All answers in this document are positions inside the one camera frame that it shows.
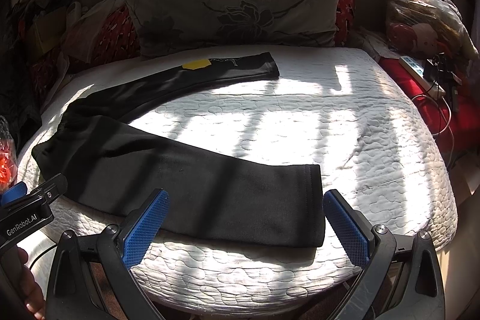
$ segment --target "power strip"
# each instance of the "power strip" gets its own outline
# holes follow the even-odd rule
[[[410,75],[425,89],[428,91],[430,97],[435,100],[439,100],[445,97],[445,90],[442,86],[439,86],[437,82],[429,82],[423,78],[423,65],[410,56],[402,56],[398,60],[399,63],[406,69]]]

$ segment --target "mattress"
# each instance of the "mattress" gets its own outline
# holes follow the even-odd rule
[[[277,62],[279,80],[187,95],[131,125],[254,162],[320,164],[323,190],[338,189],[373,224],[384,223],[404,235],[426,229],[438,250],[449,243],[457,228],[457,209],[436,143],[413,103],[357,49],[215,47],[91,69],[62,89],[45,110],[44,126],[22,150],[20,179],[29,188],[36,186],[39,170],[31,148],[54,133],[76,98],[193,60],[261,52],[270,52]],[[53,203],[52,210],[55,221],[43,232],[54,241],[66,229],[93,234],[118,222],[66,198]],[[275,314],[359,272],[328,223],[325,234],[320,248],[294,249],[161,231],[132,271],[153,300],[184,311]]]

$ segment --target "bed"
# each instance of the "bed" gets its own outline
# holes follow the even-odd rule
[[[365,52],[281,45],[218,46],[159,59],[128,59],[79,74],[45,110],[44,125],[20,155],[19,180],[33,188],[30,153],[55,131],[73,100],[190,61],[269,52],[276,81],[187,95],[148,112],[133,127],[210,151],[264,164],[320,164],[323,190],[337,188],[373,223],[394,233],[431,233],[437,250],[457,228],[445,164],[416,107]],[[52,204],[43,229],[101,231],[118,218],[66,198]],[[303,304],[359,272],[330,225],[316,249],[202,241],[161,231],[133,273],[148,295],[197,314],[252,317]]]

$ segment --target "floral pillow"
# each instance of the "floral pillow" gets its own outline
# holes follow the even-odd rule
[[[214,45],[333,46],[338,0],[125,0],[148,57]]]

